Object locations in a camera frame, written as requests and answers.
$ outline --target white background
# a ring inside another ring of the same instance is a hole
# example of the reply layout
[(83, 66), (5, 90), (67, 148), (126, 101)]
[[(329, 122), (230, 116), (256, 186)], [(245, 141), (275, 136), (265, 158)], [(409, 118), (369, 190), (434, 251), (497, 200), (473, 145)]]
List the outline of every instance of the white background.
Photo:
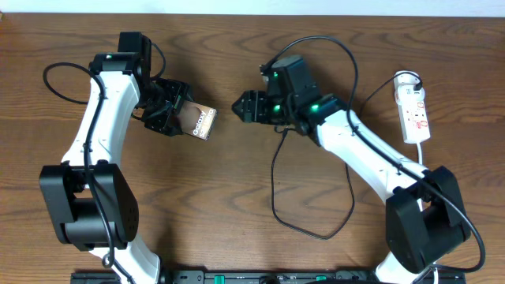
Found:
[(0, 0), (0, 10), (4, 13), (505, 17), (505, 0)]

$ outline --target wood grain surface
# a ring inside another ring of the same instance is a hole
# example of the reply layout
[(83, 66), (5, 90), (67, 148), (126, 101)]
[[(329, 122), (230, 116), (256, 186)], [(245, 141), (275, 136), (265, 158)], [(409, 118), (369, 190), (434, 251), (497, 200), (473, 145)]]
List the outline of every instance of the wood grain surface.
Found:
[[(279, 134), (246, 125), (231, 103), (264, 89), (258, 65), (302, 36), (326, 34), (354, 52), (359, 103), (394, 72), (411, 69), (425, 82), (432, 139), (425, 164), (458, 178), (466, 210), (488, 258), (469, 283), (505, 282), (505, 20), (416, 17), (249, 17), (178, 15), (6, 14), (0, 22), (0, 282), (68, 283), (98, 258), (61, 245), (39, 189), (43, 165), (58, 164), (77, 134), (84, 106), (52, 95), (42, 71), (54, 62), (84, 66), (116, 51), (121, 31), (142, 31), (164, 51), (164, 77), (190, 83), (196, 101), (219, 110), (209, 141), (168, 137), (132, 120), (122, 172), (140, 206), (140, 233), (172, 267), (209, 270), (325, 270), (375, 267), (387, 254), (384, 206), (351, 172), (357, 204), (348, 225), (317, 241), (279, 225), (270, 209), (270, 163)], [(337, 47), (303, 43), (325, 92), (349, 98), (352, 65)], [(153, 73), (161, 66), (153, 52)], [(50, 74), (61, 93), (87, 100), (89, 78), (61, 68)], [(398, 110), (386, 87), (364, 121), (399, 151)], [(290, 134), (276, 167), (279, 215), (320, 234), (350, 207), (343, 163), (307, 137)], [(441, 263), (477, 262), (473, 238)]]

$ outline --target white wall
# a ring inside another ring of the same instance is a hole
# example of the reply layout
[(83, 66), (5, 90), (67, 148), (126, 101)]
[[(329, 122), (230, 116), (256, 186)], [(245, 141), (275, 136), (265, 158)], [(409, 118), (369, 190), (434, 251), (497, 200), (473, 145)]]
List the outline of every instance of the white wall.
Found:
[(505, 0), (0, 0), (0, 10), (4, 13), (505, 17)]

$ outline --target white power strip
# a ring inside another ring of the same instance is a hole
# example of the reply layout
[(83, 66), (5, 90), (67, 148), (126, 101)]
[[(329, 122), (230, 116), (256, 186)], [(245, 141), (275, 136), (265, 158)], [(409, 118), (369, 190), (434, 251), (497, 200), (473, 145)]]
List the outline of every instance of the white power strip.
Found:
[(394, 79), (395, 100), (398, 104), (400, 122), (402, 125), (403, 141), (408, 144), (419, 144), (430, 137), (428, 116), (425, 108), (425, 89), (414, 90), (419, 79), (410, 75), (402, 74)]

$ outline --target wooden table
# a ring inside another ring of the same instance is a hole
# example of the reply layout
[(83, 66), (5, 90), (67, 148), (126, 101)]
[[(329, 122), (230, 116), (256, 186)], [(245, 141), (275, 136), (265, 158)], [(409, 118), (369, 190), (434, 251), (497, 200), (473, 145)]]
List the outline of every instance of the wooden table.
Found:
[[(375, 267), (387, 254), (384, 206), (354, 173), (356, 209), (330, 241), (279, 225), (270, 209), (270, 163), (279, 134), (246, 125), (231, 103), (247, 89), (264, 89), (258, 65), (302, 36), (337, 36), (360, 67), (358, 104), (400, 69), (425, 82), (432, 139), (425, 164), (458, 177), (466, 210), (488, 251), (469, 283), (504, 282), (505, 32), (502, 19), (416, 17), (231, 17), (179, 15), (7, 14), (0, 22), (0, 282), (68, 283), (78, 269), (100, 261), (61, 245), (39, 190), (43, 165), (58, 164), (80, 125), (84, 106), (63, 101), (43, 85), (53, 62), (84, 66), (116, 51), (121, 31), (142, 31), (164, 51), (165, 77), (190, 83), (196, 100), (219, 109), (209, 141), (168, 137), (132, 120), (122, 172), (140, 206), (140, 233), (171, 267), (209, 270), (323, 270)], [(303, 54), (325, 92), (349, 98), (348, 57), (325, 42), (303, 43)], [(160, 67), (153, 52), (153, 73)], [(60, 92), (87, 100), (79, 71), (51, 72)], [(386, 87), (364, 121), (412, 159), (402, 142), (398, 111)], [(321, 234), (350, 207), (343, 163), (307, 137), (290, 134), (276, 167), (281, 217)], [(472, 238), (441, 263), (477, 262)]]

